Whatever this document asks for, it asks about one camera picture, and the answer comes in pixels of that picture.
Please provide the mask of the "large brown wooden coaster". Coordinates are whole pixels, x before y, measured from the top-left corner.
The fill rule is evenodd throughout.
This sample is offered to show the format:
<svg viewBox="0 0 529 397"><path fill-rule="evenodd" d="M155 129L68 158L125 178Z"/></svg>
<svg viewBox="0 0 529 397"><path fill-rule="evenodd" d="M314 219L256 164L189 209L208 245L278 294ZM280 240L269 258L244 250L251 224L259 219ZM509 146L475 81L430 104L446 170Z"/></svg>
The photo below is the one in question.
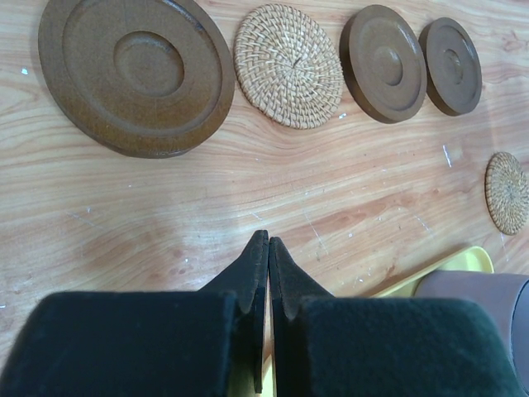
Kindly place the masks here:
<svg viewBox="0 0 529 397"><path fill-rule="evenodd" d="M63 113L123 155L182 155L231 109L231 53L194 1L50 1L38 51Z"/></svg>

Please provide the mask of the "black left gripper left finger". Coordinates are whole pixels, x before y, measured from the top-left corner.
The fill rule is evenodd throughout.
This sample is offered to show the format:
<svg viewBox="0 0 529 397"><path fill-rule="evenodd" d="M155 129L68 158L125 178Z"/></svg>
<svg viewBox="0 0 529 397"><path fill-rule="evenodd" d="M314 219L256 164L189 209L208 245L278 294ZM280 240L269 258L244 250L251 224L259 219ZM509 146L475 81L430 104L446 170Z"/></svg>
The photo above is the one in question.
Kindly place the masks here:
<svg viewBox="0 0 529 397"><path fill-rule="evenodd" d="M2 395L257 395L268 259L260 230L196 291L48 295L11 349Z"/></svg>

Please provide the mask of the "purple translucent cup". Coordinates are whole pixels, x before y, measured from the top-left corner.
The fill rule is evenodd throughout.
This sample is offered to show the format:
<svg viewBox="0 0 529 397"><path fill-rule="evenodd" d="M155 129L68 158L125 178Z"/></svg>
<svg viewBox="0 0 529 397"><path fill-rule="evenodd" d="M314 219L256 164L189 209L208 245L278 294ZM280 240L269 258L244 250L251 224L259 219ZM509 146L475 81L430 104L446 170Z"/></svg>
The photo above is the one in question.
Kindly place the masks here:
<svg viewBox="0 0 529 397"><path fill-rule="evenodd" d="M517 379L528 395L528 276L435 270L418 284L417 298L463 299L493 320Z"/></svg>

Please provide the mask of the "woven rattan coaster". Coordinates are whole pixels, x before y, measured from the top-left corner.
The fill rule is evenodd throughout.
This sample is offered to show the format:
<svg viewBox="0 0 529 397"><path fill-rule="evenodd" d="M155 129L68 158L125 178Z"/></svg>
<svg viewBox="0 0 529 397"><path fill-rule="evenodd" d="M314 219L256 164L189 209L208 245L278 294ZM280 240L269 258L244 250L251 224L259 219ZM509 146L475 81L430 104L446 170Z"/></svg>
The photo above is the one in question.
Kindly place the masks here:
<svg viewBox="0 0 529 397"><path fill-rule="evenodd" d="M328 122L342 97L340 58L309 15L281 3L250 11L233 46L236 77L249 103L295 129Z"/></svg>
<svg viewBox="0 0 529 397"><path fill-rule="evenodd" d="M528 219L528 179L521 163L511 153L495 153L488 162L484 192L488 213L497 229L518 234Z"/></svg>

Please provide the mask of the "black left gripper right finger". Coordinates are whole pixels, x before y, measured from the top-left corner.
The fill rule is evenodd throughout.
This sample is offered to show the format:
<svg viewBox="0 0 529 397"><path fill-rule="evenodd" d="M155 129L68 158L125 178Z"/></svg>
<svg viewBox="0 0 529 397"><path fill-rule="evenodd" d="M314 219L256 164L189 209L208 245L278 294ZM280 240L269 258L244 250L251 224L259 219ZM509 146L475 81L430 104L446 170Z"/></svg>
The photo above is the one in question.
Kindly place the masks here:
<svg viewBox="0 0 529 397"><path fill-rule="evenodd" d="M338 298L269 246L278 396L521 396L493 320L461 299Z"/></svg>

